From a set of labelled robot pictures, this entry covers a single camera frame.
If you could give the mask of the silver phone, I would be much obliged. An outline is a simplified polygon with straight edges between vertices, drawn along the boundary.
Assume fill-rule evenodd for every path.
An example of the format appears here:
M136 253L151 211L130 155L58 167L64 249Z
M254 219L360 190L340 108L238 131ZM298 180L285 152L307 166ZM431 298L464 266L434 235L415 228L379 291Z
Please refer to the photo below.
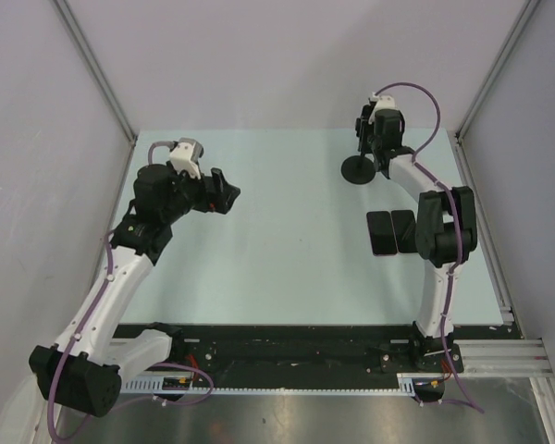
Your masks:
M412 210L391 212L392 226L399 253L417 253L415 231L416 220Z

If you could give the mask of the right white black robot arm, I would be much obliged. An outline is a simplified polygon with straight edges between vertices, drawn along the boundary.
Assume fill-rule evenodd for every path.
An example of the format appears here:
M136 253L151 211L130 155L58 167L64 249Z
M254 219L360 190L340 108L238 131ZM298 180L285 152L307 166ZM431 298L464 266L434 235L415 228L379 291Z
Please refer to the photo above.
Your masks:
M355 123L359 152L373 156L376 172L401 186L417 203L415 245L425 261L423 296L415 326L424 339L408 348L410 364L429 371L441 360L432 339L453 330L455 281L478 243L475 195L468 186L449 187L417 161L403 144L405 119L390 95L376 95Z

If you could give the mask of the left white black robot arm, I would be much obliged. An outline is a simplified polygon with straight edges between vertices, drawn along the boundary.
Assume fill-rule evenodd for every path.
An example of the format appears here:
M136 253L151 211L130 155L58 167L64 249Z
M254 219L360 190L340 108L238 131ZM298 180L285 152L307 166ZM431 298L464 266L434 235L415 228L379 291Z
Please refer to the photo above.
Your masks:
M29 358L49 407L61 405L94 417L108 414L124 383L151 367L173 370L186 358L180 328L147 326L116 351L109 344L142 282L172 239L172 226L191 211L227 214L241 191L219 168L192 178L170 164L142 167L129 208L105 243L105 267L81 308L50 347Z

